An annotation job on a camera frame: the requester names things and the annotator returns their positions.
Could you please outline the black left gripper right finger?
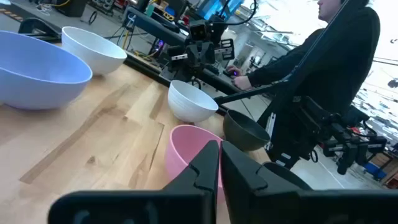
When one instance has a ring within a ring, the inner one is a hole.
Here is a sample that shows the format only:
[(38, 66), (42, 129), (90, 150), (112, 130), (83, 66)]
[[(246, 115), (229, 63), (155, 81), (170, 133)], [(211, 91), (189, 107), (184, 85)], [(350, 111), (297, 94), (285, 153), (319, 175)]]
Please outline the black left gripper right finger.
[(221, 143), (221, 177), (231, 223), (397, 224), (396, 190), (313, 190), (228, 141)]

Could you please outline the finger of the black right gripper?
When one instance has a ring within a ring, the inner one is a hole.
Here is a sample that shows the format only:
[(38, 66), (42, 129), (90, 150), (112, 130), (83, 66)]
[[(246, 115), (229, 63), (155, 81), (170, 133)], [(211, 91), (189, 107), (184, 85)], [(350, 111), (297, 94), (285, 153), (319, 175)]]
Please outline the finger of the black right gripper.
[(215, 62), (215, 47), (213, 44), (202, 44), (201, 64), (213, 64)]
[(201, 48), (197, 45), (188, 46), (188, 60), (192, 67), (200, 66), (200, 52)]

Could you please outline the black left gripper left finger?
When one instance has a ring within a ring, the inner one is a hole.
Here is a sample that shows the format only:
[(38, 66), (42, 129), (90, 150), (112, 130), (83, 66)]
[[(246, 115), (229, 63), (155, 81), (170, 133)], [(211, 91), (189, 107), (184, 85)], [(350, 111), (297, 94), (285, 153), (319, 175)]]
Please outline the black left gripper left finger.
[(160, 190), (77, 191), (60, 197), (48, 223), (215, 223), (219, 145), (208, 141)]

